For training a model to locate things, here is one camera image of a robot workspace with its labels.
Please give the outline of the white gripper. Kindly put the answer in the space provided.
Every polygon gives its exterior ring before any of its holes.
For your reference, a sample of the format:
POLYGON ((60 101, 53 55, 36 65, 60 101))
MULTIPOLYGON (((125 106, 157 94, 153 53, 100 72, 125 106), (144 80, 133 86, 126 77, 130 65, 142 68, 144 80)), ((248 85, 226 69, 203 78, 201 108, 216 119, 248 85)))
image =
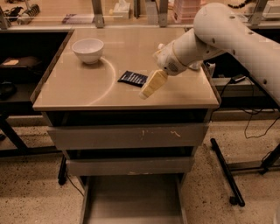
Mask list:
POLYGON ((141 99, 149 98, 154 92, 161 88, 168 79, 168 75, 176 76, 183 73, 187 67, 182 65, 173 52, 173 43, 168 45, 159 44, 153 58, 161 70, 156 70, 149 76, 139 93, 141 99))

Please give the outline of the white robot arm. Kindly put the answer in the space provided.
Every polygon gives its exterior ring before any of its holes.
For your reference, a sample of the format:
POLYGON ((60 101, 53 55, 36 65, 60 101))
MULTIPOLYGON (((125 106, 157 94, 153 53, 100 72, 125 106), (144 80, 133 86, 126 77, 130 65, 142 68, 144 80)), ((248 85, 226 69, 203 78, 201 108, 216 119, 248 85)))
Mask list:
POLYGON ((143 85, 139 96, 150 97, 169 76, 184 72, 200 60, 229 53, 280 104, 280 44, 251 31, 222 3, 209 3, 196 14, 193 28, 154 53, 158 70, 143 85))

